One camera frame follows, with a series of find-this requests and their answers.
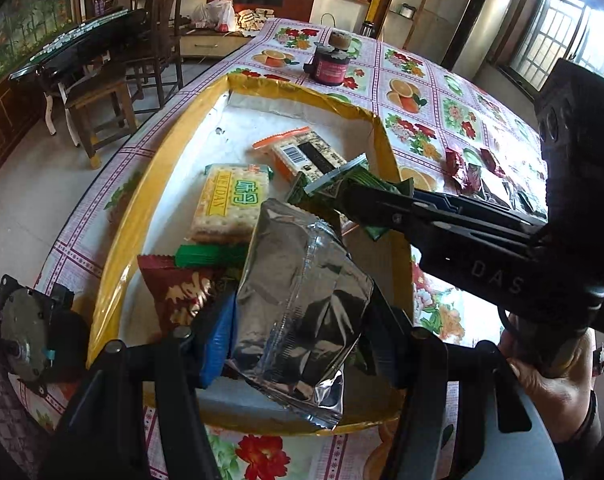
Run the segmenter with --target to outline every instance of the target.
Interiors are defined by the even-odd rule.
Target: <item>cabinet drawer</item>
[[[250,40],[243,36],[182,36],[179,49],[183,57],[226,57]]]

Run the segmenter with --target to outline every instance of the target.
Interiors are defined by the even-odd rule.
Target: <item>person's arm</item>
[[[511,356],[512,337],[502,334],[499,347],[525,392],[535,404],[551,437],[565,478],[570,478],[602,437],[598,406],[592,391],[592,349],[595,332],[582,337],[573,361],[557,379]]]

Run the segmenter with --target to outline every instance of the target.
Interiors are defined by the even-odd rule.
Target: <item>window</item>
[[[604,10],[594,0],[537,0],[505,70],[534,98],[560,57],[604,76]]]

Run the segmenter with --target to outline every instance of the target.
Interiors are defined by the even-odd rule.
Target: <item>yellow tray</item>
[[[367,152],[371,168],[398,182],[399,171],[380,118],[308,88],[270,79],[226,75],[184,111],[150,162],[115,235],[93,314],[88,362],[120,338],[144,344],[157,330],[157,316],[137,267],[138,254],[175,254],[187,234],[204,178],[214,162],[268,163],[251,145],[272,134],[310,124],[347,160]],[[280,176],[270,195],[282,199]],[[354,261],[369,272],[394,304],[412,315],[411,255],[402,235],[391,232],[374,244],[362,230],[348,235]],[[345,372],[344,416],[334,431],[345,433],[396,418],[402,394],[381,378]],[[326,434],[268,400],[244,381],[219,378],[197,392],[205,423],[258,434]],[[145,400],[154,405],[152,391]]]

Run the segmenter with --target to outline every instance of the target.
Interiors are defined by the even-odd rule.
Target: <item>red label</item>
[[[341,83],[346,77],[346,71],[349,65],[331,63],[330,61],[320,60],[317,64],[316,77],[325,83]]]

